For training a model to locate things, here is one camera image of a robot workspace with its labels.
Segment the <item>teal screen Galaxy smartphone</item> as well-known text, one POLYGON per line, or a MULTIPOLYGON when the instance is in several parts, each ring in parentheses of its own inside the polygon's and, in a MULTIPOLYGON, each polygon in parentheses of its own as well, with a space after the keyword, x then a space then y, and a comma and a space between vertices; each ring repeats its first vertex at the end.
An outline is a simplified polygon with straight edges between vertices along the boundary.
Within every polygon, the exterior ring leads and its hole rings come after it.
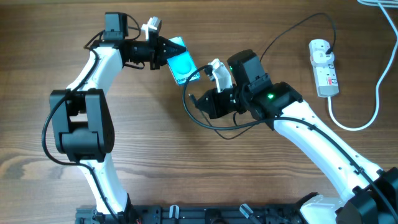
POLYGON ((177 85, 184 85, 187 78, 197 69, 188 49, 180 55, 167 59, 167 64, 177 85))

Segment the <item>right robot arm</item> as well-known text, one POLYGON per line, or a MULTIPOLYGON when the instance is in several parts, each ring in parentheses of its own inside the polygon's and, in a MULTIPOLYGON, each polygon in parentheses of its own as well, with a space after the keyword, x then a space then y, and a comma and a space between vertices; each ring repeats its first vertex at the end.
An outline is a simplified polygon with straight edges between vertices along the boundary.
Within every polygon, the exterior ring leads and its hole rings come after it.
POLYGON ((196 103, 212 119, 250 112, 255 121, 294 143, 326 175, 338 196, 304 198, 307 223, 396 223, 397 168, 383 170, 334 133, 296 90, 272 83, 258 56, 243 50, 226 63, 214 59, 205 73, 216 87, 196 103))

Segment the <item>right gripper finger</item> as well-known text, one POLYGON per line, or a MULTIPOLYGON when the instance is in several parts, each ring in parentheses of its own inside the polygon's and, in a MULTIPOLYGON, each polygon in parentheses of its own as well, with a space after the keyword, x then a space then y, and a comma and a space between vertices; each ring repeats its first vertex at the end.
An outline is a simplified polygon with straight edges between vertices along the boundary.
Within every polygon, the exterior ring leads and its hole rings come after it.
POLYGON ((223 110, 213 103, 202 102, 198 105, 198 109, 207 113, 210 119, 218 119, 224 116, 223 110))
POLYGON ((198 109, 217 109, 220 96, 221 93, 219 93, 216 88, 210 89, 197 100, 195 107, 198 109))

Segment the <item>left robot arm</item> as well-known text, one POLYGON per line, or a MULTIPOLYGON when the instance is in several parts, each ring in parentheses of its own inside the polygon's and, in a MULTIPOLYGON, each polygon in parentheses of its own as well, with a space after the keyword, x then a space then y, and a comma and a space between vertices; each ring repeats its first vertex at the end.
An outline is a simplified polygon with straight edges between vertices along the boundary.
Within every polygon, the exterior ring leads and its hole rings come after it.
POLYGON ((84 46, 90 57, 79 76, 49 98, 50 113, 42 130, 44 153, 57 164, 78 167, 96 200, 93 214, 77 210, 79 223, 139 221, 113 164, 115 132, 106 94, 124 67, 142 70, 148 63, 151 70, 158 70, 168 59, 187 52, 160 36, 159 18, 133 27, 145 35, 143 41, 129 36, 129 19, 123 12, 107 12, 104 30, 84 46))

